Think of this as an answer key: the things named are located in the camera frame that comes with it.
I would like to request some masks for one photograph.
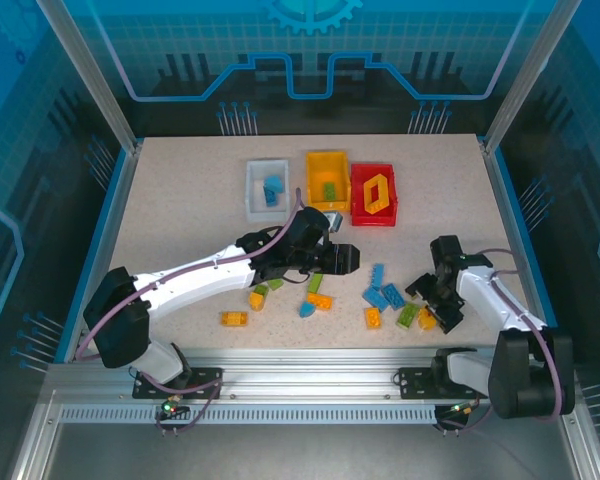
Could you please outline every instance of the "table surface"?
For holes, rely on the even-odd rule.
[[[246,163],[286,158],[293,190],[306,191],[305,155],[345,150],[350,163],[391,163],[399,198],[394,228],[352,227],[350,217],[332,240],[361,251],[360,269],[325,276],[320,293],[333,309],[302,319],[298,308],[307,285],[285,284],[269,292],[261,312],[250,311],[249,290],[216,295],[152,324],[152,334],[181,348],[371,348],[494,345],[470,306],[448,335],[395,325],[399,311],[382,314],[383,326],[368,330],[362,292],[371,267],[385,264],[385,283],[402,291],[433,269],[429,243],[455,234],[465,252],[509,248],[504,226],[474,135],[324,135],[148,138],[145,140],[120,227],[111,268],[131,274],[166,270],[208,256],[266,224],[246,221]],[[496,268],[513,268],[507,255],[490,257]],[[505,284],[523,303],[517,276]],[[247,327],[223,327],[223,311],[248,311]]]

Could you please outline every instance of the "glass panel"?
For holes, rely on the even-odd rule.
[[[501,148],[583,387],[600,384],[600,0],[583,0]]]
[[[554,0],[70,0],[139,136],[485,133]]]
[[[35,2],[0,2],[0,478],[57,347],[119,150]]]

